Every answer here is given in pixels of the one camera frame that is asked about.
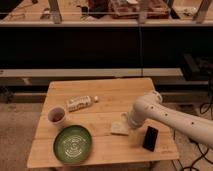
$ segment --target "green plate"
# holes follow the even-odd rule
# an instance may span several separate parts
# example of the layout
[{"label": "green plate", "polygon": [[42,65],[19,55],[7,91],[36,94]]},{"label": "green plate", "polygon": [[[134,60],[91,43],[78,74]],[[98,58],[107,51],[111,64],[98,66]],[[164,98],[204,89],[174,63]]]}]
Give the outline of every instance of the green plate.
[{"label": "green plate", "polygon": [[89,131],[80,125],[72,125],[57,135],[53,150],[62,163],[75,165],[89,156],[91,147],[92,137]]}]

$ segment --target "floor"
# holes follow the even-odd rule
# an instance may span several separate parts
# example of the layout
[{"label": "floor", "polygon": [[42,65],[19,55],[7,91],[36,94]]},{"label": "floor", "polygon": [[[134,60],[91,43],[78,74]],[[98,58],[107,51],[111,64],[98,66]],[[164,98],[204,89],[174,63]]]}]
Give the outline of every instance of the floor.
[{"label": "floor", "polygon": [[[26,163],[31,147],[32,139],[39,120],[42,109],[42,102],[33,100],[25,102],[0,103],[0,170],[2,171],[27,171]],[[180,103],[164,103],[165,106],[181,110]],[[193,103],[196,112],[199,113],[200,103]],[[210,112],[203,115],[210,119]],[[180,162],[185,166],[189,166],[200,153],[197,147],[189,142],[189,139],[175,132],[175,142],[180,152]],[[213,160],[213,152],[210,150],[207,157]],[[213,165],[207,163],[204,159],[200,160],[196,165],[200,171],[212,171]],[[178,161],[161,161],[154,167],[154,171],[175,171],[180,170]],[[49,169],[31,169],[31,171],[47,171]],[[117,166],[94,166],[94,167],[76,167],[75,171],[144,171],[142,165],[117,165]]]}]

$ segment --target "cup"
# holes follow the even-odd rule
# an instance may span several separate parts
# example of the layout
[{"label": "cup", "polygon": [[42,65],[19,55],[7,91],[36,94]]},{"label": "cup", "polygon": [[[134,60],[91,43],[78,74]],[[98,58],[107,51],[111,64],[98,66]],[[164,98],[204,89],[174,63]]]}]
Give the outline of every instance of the cup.
[{"label": "cup", "polygon": [[59,130],[66,127],[66,114],[64,108],[57,106],[50,109],[48,112],[48,120]]}]

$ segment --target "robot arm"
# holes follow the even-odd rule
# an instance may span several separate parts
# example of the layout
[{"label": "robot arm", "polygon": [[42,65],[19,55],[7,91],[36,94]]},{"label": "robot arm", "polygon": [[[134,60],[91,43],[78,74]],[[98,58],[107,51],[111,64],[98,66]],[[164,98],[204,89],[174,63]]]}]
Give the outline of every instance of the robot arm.
[{"label": "robot arm", "polygon": [[200,117],[169,109],[161,105],[162,96],[152,91],[139,97],[128,115],[132,128],[143,125],[146,118],[162,122],[193,140],[213,149],[213,122]]}]

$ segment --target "wooden tabletop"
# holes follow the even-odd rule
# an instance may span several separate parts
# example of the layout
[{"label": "wooden tabletop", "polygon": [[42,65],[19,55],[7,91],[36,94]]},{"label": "wooden tabletop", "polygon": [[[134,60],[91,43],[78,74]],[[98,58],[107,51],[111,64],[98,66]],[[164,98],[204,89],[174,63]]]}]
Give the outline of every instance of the wooden tabletop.
[{"label": "wooden tabletop", "polygon": [[[187,7],[199,9],[202,0],[174,0],[173,9],[177,12],[180,19],[182,20],[192,20],[193,16],[184,15],[183,9]],[[213,20],[213,3],[211,3],[208,12],[206,14],[205,20]]]},{"label": "wooden tabletop", "polygon": [[[81,8],[77,6],[88,6],[87,0],[58,0],[59,10],[63,21],[84,21],[98,20],[95,18],[82,17]],[[50,8],[48,0],[40,0],[36,4],[32,4],[31,0],[23,0],[4,21],[52,21],[49,19],[40,19],[45,8]],[[112,20],[109,15],[101,18],[101,20]]]},{"label": "wooden tabletop", "polygon": [[[132,147],[128,136],[110,134],[111,123],[121,120],[121,114],[131,110],[137,97],[153,89],[149,78],[52,82],[29,154],[28,168],[63,166],[53,153],[53,142],[59,131],[47,120],[48,110],[56,105],[64,106],[70,124],[80,124],[92,135],[92,151],[82,165],[177,159],[179,154],[170,128],[159,122],[147,119],[141,128],[143,135],[148,125],[159,130],[154,152]],[[68,112],[66,100],[84,95],[98,96],[100,101],[91,107]]]}]

